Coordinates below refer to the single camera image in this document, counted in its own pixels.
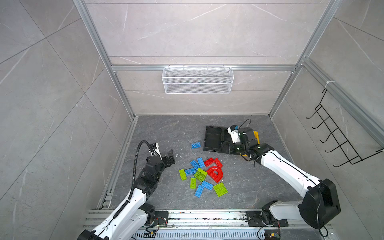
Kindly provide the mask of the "blue lego centre right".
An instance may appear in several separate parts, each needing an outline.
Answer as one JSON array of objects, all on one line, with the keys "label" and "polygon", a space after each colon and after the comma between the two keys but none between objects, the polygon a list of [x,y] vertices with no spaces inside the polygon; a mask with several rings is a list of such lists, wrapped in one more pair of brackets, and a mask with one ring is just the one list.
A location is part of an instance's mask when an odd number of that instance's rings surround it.
[{"label": "blue lego centre right", "polygon": [[200,168],[204,168],[205,167],[205,163],[203,161],[203,158],[197,158],[197,161],[198,161],[198,164],[199,164]]}]

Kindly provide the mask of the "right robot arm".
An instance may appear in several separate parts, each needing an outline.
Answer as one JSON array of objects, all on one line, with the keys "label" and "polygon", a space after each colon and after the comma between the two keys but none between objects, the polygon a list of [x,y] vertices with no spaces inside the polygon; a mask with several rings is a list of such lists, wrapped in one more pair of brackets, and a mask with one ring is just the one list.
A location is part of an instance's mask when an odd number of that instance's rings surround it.
[{"label": "right robot arm", "polygon": [[261,218],[265,225],[279,220],[298,220],[321,230],[341,213],[336,185],[329,179],[320,180],[286,160],[273,147],[259,143],[254,131],[232,125],[227,129],[232,142],[230,152],[245,160],[270,169],[285,180],[303,198],[302,201],[272,201],[263,206]]}]

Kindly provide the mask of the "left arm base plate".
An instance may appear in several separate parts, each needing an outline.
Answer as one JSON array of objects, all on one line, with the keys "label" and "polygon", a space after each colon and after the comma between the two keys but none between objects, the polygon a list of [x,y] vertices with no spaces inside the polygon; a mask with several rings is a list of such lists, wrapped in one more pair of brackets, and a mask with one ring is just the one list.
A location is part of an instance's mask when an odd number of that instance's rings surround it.
[{"label": "left arm base plate", "polygon": [[169,211],[154,211],[148,214],[147,222],[145,223],[145,227],[149,226],[168,226],[169,220]]}]

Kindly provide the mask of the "blue lego bottom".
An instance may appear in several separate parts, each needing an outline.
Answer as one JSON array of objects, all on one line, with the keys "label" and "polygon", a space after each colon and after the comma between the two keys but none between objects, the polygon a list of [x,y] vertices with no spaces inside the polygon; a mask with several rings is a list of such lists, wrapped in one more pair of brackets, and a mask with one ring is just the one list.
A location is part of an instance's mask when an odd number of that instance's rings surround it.
[{"label": "blue lego bottom", "polygon": [[204,187],[202,185],[198,185],[196,191],[195,191],[195,196],[200,198],[202,193],[204,191]]}]

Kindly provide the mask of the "blue lego near bins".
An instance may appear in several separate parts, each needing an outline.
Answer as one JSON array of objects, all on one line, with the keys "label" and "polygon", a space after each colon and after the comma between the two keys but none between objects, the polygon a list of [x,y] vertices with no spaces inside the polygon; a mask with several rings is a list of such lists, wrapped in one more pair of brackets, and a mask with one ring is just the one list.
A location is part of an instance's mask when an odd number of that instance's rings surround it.
[{"label": "blue lego near bins", "polygon": [[197,149],[197,148],[200,148],[200,147],[201,147],[201,143],[200,142],[191,143],[191,148],[192,149]]}]

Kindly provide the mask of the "green lego stacked centre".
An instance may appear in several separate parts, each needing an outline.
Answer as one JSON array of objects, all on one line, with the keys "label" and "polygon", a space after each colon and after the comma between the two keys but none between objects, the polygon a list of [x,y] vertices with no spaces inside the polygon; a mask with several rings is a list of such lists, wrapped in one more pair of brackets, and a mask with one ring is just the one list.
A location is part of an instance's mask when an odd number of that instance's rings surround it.
[{"label": "green lego stacked centre", "polygon": [[196,173],[194,174],[194,177],[200,182],[203,182],[207,175],[208,173],[206,171],[202,170],[201,168],[198,168]]}]

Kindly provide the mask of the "aluminium front rail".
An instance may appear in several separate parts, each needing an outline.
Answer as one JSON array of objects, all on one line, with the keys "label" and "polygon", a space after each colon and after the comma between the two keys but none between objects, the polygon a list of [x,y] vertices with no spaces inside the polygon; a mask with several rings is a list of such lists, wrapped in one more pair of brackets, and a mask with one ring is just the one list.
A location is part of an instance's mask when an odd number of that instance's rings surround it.
[{"label": "aluminium front rail", "polygon": [[[157,210],[169,211],[168,226],[141,227],[129,240],[335,240],[331,225],[316,230],[303,221],[287,220],[288,227],[249,227],[246,211],[257,209]],[[83,229],[92,231],[112,210],[90,210]]]}]

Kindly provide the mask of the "blue lego lower right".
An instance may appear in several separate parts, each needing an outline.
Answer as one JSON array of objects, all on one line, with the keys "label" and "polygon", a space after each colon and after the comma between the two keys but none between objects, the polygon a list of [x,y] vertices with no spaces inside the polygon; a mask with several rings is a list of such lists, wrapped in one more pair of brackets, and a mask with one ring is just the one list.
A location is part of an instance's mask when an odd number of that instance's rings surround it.
[{"label": "blue lego lower right", "polygon": [[210,184],[210,183],[208,183],[208,182],[206,182],[206,181],[203,181],[202,182],[202,184],[201,184],[204,188],[206,188],[206,189],[208,189],[208,190],[213,190],[213,184]]}]

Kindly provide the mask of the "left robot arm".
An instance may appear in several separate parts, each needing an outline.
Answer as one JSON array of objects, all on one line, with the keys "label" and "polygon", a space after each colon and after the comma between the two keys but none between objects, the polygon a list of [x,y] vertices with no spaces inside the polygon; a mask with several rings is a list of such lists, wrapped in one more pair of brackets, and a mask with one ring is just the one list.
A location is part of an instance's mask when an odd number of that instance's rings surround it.
[{"label": "left robot arm", "polygon": [[[146,158],[146,165],[137,174],[139,152],[146,145],[151,155]],[[155,208],[147,203],[148,198],[157,189],[158,182],[165,168],[175,164],[174,151],[161,156],[159,144],[140,141],[134,158],[133,180],[130,192],[118,207],[92,231],[84,230],[79,240],[128,240],[143,226],[155,221]]]}]

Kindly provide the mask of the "green lego large plate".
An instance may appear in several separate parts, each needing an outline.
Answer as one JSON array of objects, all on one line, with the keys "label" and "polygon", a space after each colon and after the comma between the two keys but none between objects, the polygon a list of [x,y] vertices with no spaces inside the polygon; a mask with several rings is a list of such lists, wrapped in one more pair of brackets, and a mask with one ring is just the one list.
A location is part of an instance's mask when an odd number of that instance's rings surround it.
[{"label": "green lego large plate", "polygon": [[213,189],[214,189],[214,191],[218,197],[221,197],[221,196],[228,193],[228,190],[223,183],[218,183],[218,184],[214,185]]}]

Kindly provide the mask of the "black bin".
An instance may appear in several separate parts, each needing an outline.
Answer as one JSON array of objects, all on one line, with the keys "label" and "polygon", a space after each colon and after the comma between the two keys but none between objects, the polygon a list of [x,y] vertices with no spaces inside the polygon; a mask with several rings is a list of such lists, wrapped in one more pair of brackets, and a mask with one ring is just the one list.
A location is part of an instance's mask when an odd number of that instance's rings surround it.
[{"label": "black bin", "polygon": [[227,128],[224,128],[224,139],[222,141],[222,153],[229,155],[239,155],[238,148],[241,146],[241,142],[232,143],[230,134],[227,131]]},{"label": "black bin", "polygon": [[224,139],[224,128],[206,126],[203,150],[208,152],[221,153],[223,139]]}]

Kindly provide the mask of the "blue lego low left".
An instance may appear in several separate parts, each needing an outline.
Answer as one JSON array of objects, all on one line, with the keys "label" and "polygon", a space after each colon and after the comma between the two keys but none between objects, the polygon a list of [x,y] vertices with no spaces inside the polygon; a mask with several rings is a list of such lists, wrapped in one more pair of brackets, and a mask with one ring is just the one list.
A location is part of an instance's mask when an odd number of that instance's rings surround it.
[{"label": "blue lego low left", "polygon": [[191,168],[191,169],[186,169],[186,170],[185,170],[185,174],[186,174],[187,176],[194,175],[196,172],[197,172],[197,170],[196,170],[195,168]]}]

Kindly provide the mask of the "green lego far left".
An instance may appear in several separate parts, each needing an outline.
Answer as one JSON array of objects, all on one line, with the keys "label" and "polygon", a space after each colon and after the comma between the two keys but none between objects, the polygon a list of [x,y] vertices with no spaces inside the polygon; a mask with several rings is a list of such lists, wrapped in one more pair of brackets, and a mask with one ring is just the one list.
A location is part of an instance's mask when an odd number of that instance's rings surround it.
[{"label": "green lego far left", "polygon": [[187,179],[187,175],[184,169],[179,170],[179,174],[182,181],[185,181]]}]

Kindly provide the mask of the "red arch lego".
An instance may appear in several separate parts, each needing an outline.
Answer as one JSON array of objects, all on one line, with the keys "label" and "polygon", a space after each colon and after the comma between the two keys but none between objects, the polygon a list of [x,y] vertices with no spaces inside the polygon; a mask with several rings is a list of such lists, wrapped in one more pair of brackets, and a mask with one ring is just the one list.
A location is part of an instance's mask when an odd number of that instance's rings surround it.
[{"label": "red arch lego", "polygon": [[212,166],[207,170],[208,175],[216,182],[219,183],[223,178],[222,168],[218,166]]}]

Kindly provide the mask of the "yellow plastic bin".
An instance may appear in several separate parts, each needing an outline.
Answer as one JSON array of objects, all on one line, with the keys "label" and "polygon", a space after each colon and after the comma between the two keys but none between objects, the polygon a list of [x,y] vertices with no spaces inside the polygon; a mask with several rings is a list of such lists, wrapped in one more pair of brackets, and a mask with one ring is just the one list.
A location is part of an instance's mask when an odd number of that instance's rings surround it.
[{"label": "yellow plastic bin", "polygon": [[256,148],[260,144],[259,134],[256,131],[248,130],[244,131],[240,135],[241,146],[240,155],[249,157],[256,154]]}]

